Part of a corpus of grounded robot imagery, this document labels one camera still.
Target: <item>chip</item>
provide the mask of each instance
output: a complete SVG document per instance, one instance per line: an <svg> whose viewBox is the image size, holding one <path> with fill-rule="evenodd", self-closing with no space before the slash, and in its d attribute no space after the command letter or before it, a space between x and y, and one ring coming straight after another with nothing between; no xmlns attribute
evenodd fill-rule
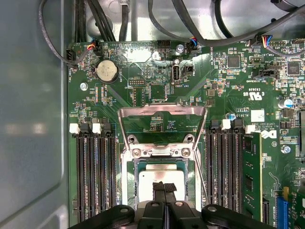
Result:
<svg viewBox="0 0 305 229"><path fill-rule="evenodd" d="M300 75L300 63L290 62L287 66L288 75Z"/></svg>
<svg viewBox="0 0 305 229"><path fill-rule="evenodd" d="M228 68L240 68L239 56L228 56Z"/></svg>
<svg viewBox="0 0 305 229"><path fill-rule="evenodd" d="M214 97L215 96L215 90L214 89L208 89L207 93L208 93L209 97Z"/></svg>

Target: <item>sticker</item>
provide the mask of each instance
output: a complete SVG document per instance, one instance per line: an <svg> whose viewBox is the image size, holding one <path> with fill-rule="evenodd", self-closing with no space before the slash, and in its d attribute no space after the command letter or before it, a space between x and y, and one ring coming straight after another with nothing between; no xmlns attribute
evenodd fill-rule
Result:
<svg viewBox="0 0 305 229"><path fill-rule="evenodd" d="M264 122L265 121L265 110L251 110L251 122Z"/></svg>

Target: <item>memory chip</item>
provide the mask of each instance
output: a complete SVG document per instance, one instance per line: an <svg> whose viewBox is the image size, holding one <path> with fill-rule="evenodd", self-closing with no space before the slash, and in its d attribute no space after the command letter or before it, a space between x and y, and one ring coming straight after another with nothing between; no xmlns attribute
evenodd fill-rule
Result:
<svg viewBox="0 0 305 229"><path fill-rule="evenodd" d="M239 56L228 56L228 68L240 68Z"/></svg>
<svg viewBox="0 0 305 229"><path fill-rule="evenodd" d="M288 75L300 75L300 63L290 62L287 65Z"/></svg>

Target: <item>green circuit board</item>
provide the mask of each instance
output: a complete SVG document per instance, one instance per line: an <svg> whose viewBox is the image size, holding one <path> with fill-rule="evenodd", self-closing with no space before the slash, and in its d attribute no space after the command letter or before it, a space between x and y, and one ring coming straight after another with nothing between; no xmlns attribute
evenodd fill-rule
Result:
<svg viewBox="0 0 305 229"><path fill-rule="evenodd" d="M183 53L176 51L179 44L185 48ZM288 53L304 48L304 41L273 40L270 44ZM74 43L70 51L79 56L88 45ZM122 203L120 153L125 145L118 110L145 104L176 103L207 109L198 147L210 202L279 227L277 198L284 195L284 187L298 192L301 180L305 178L305 148L300 145L305 136L304 130L302 135L300 118L305 108L304 56L274 56L261 46L250 47L249 42L219 48L194 48L178 41L105 42L101 43L101 48L101 57L90 51L76 68L69 69L70 124L78 124L80 128L86 124L92 128L93 123L99 123L102 131L107 130L102 141L92 137L87 142L86 136L81 140L76 135L70 136L70 224ZM94 72L96 64L103 60L114 62L118 68L113 83L103 83ZM175 81L174 65L179 67L179 79ZM81 83L87 85L85 90L80 88ZM292 105L280 107L289 99L293 101ZM223 128L225 119L230 119L231 128ZM239 128L235 128L237 120L241 120ZM135 135L141 143L161 145L182 142L189 133L195 135L199 122L200 117L195 115L166 112L124 119L127 135ZM254 135L253 148L247 150L244 138L249 136L246 132L250 128L258 133ZM221 141L228 141L226 148ZM92 159L92 164L88 162L98 154L97 146L106 155L102 165L98 159ZM230 168L226 161L232 158L222 157L225 153L233 155L234 168ZM249 169L251 166L255 169L253 173L243 171L243 167ZM130 174L134 169L135 164L129 163ZM189 161L184 169L189 177L186 181L189 200L195 203L193 161ZM230 176L233 187L229 184ZM135 207L135 178L128 182L128 204ZM97 198L98 192L91 189L108 191ZM249 191L255 191L255 195L247 202L244 197ZM97 201L93 207L88 202L94 198ZM263 208L262 199L268 201L267 208ZM99 206L102 202L106 202L104 207ZM205 198L202 197L202 206L204 204Z"/></svg>

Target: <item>wire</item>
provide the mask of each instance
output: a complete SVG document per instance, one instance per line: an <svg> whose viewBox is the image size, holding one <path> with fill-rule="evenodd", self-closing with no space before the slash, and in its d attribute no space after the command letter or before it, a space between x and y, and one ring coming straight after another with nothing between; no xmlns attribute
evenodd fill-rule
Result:
<svg viewBox="0 0 305 229"><path fill-rule="evenodd" d="M74 14L74 42L80 42L80 0L75 0Z"/></svg>
<svg viewBox="0 0 305 229"><path fill-rule="evenodd" d="M127 5L122 5L122 25L119 34L119 41L124 42L126 41L127 35L127 26L128 26L128 19L129 19L129 9Z"/></svg>
<svg viewBox="0 0 305 229"><path fill-rule="evenodd" d="M60 59L61 61L67 63L67 64L71 64L71 65L76 65L78 64L79 62L81 62L85 56L88 54L88 52L90 50L85 50L81 55L80 57L75 60L75 61L69 61L67 60L66 58L62 57L58 52L57 50L55 49L54 45L52 44L50 38L49 38L49 35L48 35L48 32L46 30L46 27L45 27L45 24L44 24L44 20L43 20L43 7L44 5L46 4L47 0L41 0L40 4L39 4L39 8L38 8L38 21L39 21L39 27L42 31L42 34L43 34L43 37L44 39L46 40L49 48L51 49L51 51L54 53L54 55Z"/></svg>
<svg viewBox="0 0 305 229"><path fill-rule="evenodd" d="M79 7L80 41L87 42L85 0L80 0Z"/></svg>
<svg viewBox="0 0 305 229"><path fill-rule="evenodd" d="M293 18L297 14L305 11L305 5L303 5L299 8L297 8L296 10L294 10L293 12L288 13L285 16L281 17L280 19L278 19L278 20L276 20L276 21L274 21L274 22L272 22L272 23L270 23L270 24L268 24L264 27L261 27L261 28L255 30L255 31L252 31L252 32L240 35L240 36L227 38L227 39L207 40L207 39L204 39L201 36L201 34L199 33L199 31L196 28L193 20L190 17L190 14L188 13L188 11L185 7L185 4L184 4L183 0L172 0L172 2L173 2L173 5L174 5L180 19L185 24L187 29L192 33L192 35L197 38L198 42L201 45L210 46L210 47L225 46L225 45L234 44L236 42L246 41L246 40L252 39L257 34L264 34L268 31L276 28L277 26L283 24L287 20Z"/></svg>
<svg viewBox="0 0 305 229"><path fill-rule="evenodd" d="M105 13L104 13L100 3L98 2L98 0L91 0L91 1L93 3L94 7L96 8L96 11L98 12L98 14L100 16L100 19L101 19L101 21L102 21L102 23L104 25L105 30L106 30L106 34L109 37L109 40L111 42L114 42L115 41L114 34L112 32L112 29L110 27L108 19L107 19L106 15L105 15Z"/></svg>
<svg viewBox="0 0 305 229"><path fill-rule="evenodd" d="M233 35L229 32L224 24L223 17L221 15L221 0L215 0L214 2L214 12L216 17L217 25L220 31L224 34L226 38L232 38Z"/></svg>
<svg viewBox="0 0 305 229"><path fill-rule="evenodd" d="M189 42L190 39L179 37L171 32L168 32L162 25L159 24L159 22L156 20L156 18L153 15L153 0L148 0L148 15L152 22L152 24L156 27L157 30L159 30L161 33L164 33L165 35L169 36L170 38L173 38L174 40L183 41L183 42Z"/></svg>
<svg viewBox="0 0 305 229"><path fill-rule="evenodd" d="M282 52L278 52L276 50L274 50L273 48L271 48L270 46L266 48L266 50L268 50L269 52L275 54L275 55L279 55L279 56L282 56L282 57L292 57L292 56L299 56L299 55L303 55L305 54L305 50L304 51L301 51L301 52L297 52L297 53L282 53Z"/></svg>
<svg viewBox="0 0 305 229"><path fill-rule="evenodd" d="M101 18L99 16L99 14L98 14L98 12L97 12L97 10L96 10L92 0L87 0L87 3L89 5L89 8L90 8L92 14L93 14L93 17L95 19L97 28L99 28L99 31L101 33L101 36L102 36L103 40L105 42L108 42L109 41L109 37L108 37L108 35L106 33L105 27L104 27L104 25L103 25L103 23L101 21Z"/></svg>

